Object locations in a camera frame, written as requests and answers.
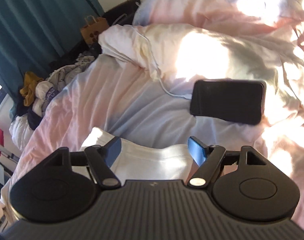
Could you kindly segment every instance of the paper bag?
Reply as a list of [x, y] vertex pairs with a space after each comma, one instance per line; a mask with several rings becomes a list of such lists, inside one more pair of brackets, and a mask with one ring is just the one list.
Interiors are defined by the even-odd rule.
[[[93, 19], [92, 23], [88, 22], [88, 17], [91, 17]], [[95, 18], [92, 15], [87, 16], [85, 18], [85, 21], [87, 25], [82, 27], [80, 31], [86, 44], [92, 45], [94, 42], [98, 41], [99, 34], [105, 31], [109, 27], [109, 24], [105, 18], [102, 17]]]

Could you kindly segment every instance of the curtain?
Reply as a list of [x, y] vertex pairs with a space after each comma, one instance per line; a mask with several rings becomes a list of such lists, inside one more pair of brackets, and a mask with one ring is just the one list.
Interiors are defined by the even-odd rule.
[[84, 17], [103, 13], [97, 0], [0, 0], [0, 85], [16, 101], [24, 73], [46, 78], [82, 40]]

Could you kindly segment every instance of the black smartphone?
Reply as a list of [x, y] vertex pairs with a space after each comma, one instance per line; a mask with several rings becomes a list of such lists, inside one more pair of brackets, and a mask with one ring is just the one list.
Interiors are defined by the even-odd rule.
[[193, 88], [190, 113], [256, 125], [264, 112], [265, 91], [264, 81], [198, 80]]

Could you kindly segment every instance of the charging cable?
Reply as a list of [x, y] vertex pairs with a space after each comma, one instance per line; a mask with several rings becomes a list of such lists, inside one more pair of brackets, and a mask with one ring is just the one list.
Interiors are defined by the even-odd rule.
[[144, 38], [147, 42], [148, 42], [148, 47], [149, 47], [149, 50], [150, 50], [150, 53], [151, 53], [151, 56], [152, 56], [152, 59], [153, 59], [153, 62], [154, 62], [154, 66], [155, 66], [155, 69], [156, 69], [156, 73], [157, 73], [157, 78], [161, 84], [161, 87], [162, 89], [164, 90], [165, 93], [167, 93], [168, 95], [172, 96], [172, 97], [177, 97], [177, 98], [185, 98], [185, 99], [188, 99], [188, 100], [191, 100], [192, 98], [192, 95], [191, 94], [185, 94], [185, 95], [176, 95], [176, 94], [172, 94], [171, 92], [169, 92], [165, 87], [164, 87], [164, 84], [162, 82], [162, 78], [161, 78], [161, 69], [158, 65], [158, 63], [156, 62], [156, 59], [153, 55], [153, 52], [152, 52], [152, 45], [151, 45], [151, 42], [150, 40], [144, 36], [143, 34], [139, 33], [137, 29], [135, 29], [133, 26], [131, 26], [134, 31], [140, 35], [142, 38]]

